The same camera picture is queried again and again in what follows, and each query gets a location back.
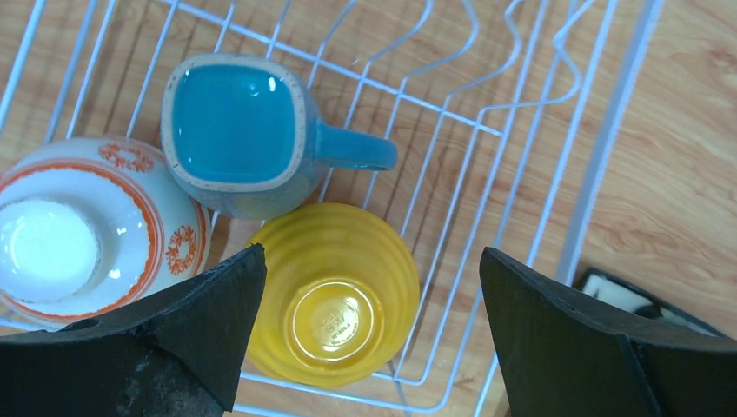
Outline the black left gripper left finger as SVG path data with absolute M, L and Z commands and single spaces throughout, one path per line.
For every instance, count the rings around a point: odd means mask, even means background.
M 4 416 L 221 416 L 234 407 L 265 287 L 255 244 L 54 332 L 1 340 Z

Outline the yellow ribbed bowl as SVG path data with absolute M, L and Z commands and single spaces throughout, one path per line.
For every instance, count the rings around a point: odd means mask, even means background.
M 401 349 L 420 303 L 417 268 L 381 217 L 339 202 L 276 217 L 251 242 L 267 276 L 247 350 L 264 374 L 342 387 Z

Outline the square floral plate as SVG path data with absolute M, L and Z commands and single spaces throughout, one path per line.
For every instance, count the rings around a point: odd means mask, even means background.
M 726 334 L 656 295 L 598 268 L 587 268 L 574 287 L 613 307 L 650 320 L 715 337 Z

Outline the white orange patterned bowl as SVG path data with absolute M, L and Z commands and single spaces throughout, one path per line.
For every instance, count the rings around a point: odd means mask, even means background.
M 1 301 L 51 328 L 198 275 L 210 243 L 208 210 L 145 142 L 63 139 L 1 177 Z

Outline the teal floral mug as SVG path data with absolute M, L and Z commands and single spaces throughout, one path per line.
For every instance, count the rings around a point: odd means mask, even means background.
M 230 218 L 286 214 L 330 168 L 386 171 L 398 161 L 389 140 L 326 123 L 292 70 L 259 56 L 191 56 L 169 74 L 161 148 L 176 182 Z

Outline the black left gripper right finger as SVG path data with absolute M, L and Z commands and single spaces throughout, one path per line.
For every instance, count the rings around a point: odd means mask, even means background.
M 479 276 L 512 415 L 735 415 L 735 339 L 623 311 L 496 248 Z

